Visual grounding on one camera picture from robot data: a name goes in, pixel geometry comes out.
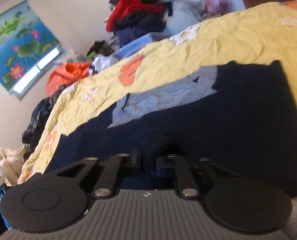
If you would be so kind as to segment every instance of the plastic bag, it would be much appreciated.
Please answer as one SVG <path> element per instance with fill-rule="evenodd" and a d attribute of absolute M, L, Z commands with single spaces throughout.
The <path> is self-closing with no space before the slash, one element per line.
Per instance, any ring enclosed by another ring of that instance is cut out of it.
<path fill-rule="evenodd" d="M 228 8 L 228 0 L 205 0 L 205 7 L 212 15 L 224 14 Z"/>

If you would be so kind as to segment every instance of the bed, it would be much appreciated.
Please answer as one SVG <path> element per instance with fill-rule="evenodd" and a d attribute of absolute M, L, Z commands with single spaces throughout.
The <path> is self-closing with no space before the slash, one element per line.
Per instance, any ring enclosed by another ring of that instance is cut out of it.
<path fill-rule="evenodd" d="M 270 2 L 205 20 L 184 33 L 148 44 L 136 55 L 74 83 L 59 97 L 18 183 L 45 171 L 61 134 L 69 135 L 127 93 L 173 82 L 200 66 L 232 60 L 269 65 L 280 60 L 297 105 L 297 8 L 293 7 Z M 136 78 L 123 78 L 122 67 L 138 55 L 143 58 L 135 68 Z M 293 199 L 293 210 L 297 210 L 297 199 Z M 297 230 L 297 225 L 289 226 Z"/>

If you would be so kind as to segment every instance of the lotus flower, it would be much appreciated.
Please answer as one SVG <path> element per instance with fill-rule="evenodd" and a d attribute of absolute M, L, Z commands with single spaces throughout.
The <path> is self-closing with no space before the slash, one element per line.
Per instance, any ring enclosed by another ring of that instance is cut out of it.
<path fill-rule="evenodd" d="M 34 37 L 35 39 L 38 39 L 38 38 L 40 37 L 40 34 L 38 33 L 37 30 L 35 30 L 35 31 L 31 31 L 31 34 L 33 35 L 33 37 Z"/>
<path fill-rule="evenodd" d="M 13 68 L 11 68 L 10 75 L 12 79 L 17 79 L 22 76 L 23 72 L 24 68 L 22 68 L 20 64 L 16 64 Z"/>

